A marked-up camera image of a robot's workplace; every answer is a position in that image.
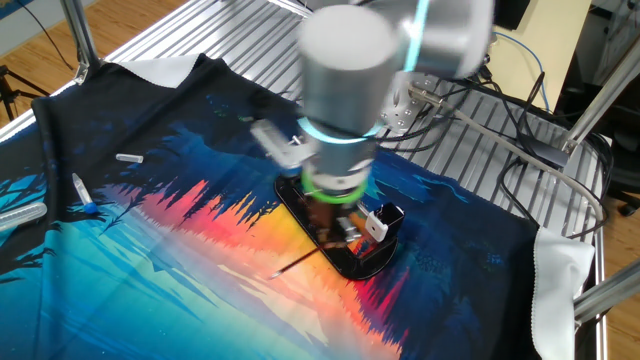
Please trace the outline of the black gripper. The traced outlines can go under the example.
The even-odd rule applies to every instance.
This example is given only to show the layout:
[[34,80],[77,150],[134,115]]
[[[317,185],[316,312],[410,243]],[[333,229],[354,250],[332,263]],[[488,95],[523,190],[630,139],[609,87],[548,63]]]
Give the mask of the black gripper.
[[311,198],[307,206],[310,222],[319,229],[319,247],[332,249],[340,246],[340,237],[333,226],[339,225],[344,232],[344,241],[352,244],[362,239],[362,234],[356,226],[361,225],[359,209],[354,204],[329,204]]

